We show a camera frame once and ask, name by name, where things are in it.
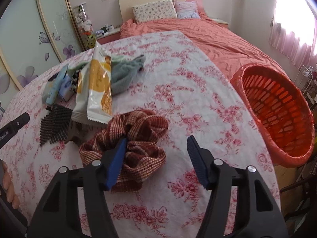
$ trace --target floral tablecloth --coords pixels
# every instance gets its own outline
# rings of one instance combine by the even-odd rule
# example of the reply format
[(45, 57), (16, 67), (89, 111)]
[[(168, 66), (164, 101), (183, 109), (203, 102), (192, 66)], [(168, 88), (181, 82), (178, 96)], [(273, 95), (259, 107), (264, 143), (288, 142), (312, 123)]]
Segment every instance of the floral tablecloth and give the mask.
[[(191, 40), (169, 31), (120, 39), (104, 47), (128, 58), (146, 55), (145, 68), (129, 90), (113, 98), (113, 113), (147, 108), (169, 121), (168, 133), (158, 143), (166, 151), (165, 165), (139, 192), (105, 195), (119, 237), (196, 236), (210, 192), (198, 183), (193, 170), (186, 149), (189, 135), (231, 166), (256, 166), (280, 204), (274, 168), (251, 115), (224, 75)], [(58, 168), (82, 167), (72, 142), (39, 146), (40, 120), (47, 114), (42, 92), (62, 66), (89, 60), (92, 53), (76, 55), (36, 78), (13, 98), (1, 121), (0, 127), (23, 112), (30, 115), (30, 122), (0, 150), (29, 221)], [(74, 103), (73, 97), (62, 105), (73, 108)], [(83, 190), (79, 192), (82, 229), (89, 233)], [(226, 234), (233, 228), (236, 201), (233, 188)]]

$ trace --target laundry basket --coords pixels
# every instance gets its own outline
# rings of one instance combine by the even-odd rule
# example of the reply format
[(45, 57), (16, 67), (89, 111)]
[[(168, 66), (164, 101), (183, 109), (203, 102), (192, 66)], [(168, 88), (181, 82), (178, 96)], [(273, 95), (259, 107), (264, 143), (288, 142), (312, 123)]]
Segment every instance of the laundry basket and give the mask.
[(300, 90), (284, 74), (258, 64), (242, 66), (231, 84), (256, 122), (273, 164), (292, 168), (306, 163), (314, 125)]

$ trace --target pink curtain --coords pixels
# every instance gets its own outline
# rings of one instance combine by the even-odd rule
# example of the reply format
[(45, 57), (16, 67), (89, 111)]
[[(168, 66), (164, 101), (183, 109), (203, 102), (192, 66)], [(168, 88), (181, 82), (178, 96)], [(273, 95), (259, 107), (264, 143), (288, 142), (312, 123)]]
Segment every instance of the pink curtain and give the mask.
[(300, 68), (302, 65), (316, 65), (316, 41), (317, 20), (310, 14), (306, 1), (275, 0), (270, 44), (286, 55), (296, 68)]

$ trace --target screw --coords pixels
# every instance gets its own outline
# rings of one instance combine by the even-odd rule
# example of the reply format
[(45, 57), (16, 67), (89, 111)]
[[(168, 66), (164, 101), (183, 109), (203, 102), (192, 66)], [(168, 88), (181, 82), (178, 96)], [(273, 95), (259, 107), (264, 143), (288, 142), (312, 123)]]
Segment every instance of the screw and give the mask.
[(91, 164), (93, 166), (100, 166), (101, 165), (101, 161), (97, 159), (97, 160), (94, 160)]
[(254, 166), (248, 166), (248, 170), (251, 172), (251, 173), (254, 173), (256, 171), (256, 168)]
[(221, 159), (217, 158), (217, 159), (214, 160), (214, 164), (216, 166), (221, 166), (223, 164), (223, 161)]
[(60, 169), (58, 169), (58, 171), (63, 174), (67, 172), (67, 167), (66, 166), (62, 166)]

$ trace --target pillow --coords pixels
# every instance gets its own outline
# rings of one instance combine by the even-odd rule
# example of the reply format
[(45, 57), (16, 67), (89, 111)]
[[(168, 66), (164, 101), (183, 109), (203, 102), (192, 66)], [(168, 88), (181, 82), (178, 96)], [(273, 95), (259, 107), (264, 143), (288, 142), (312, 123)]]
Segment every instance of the pillow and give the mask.
[(138, 23), (159, 19), (177, 19), (172, 0), (145, 3), (133, 6), (133, 14)]
[(181, 2), (174, 0), (177, 17), (179, 19), (200, 19), (197, 2)]

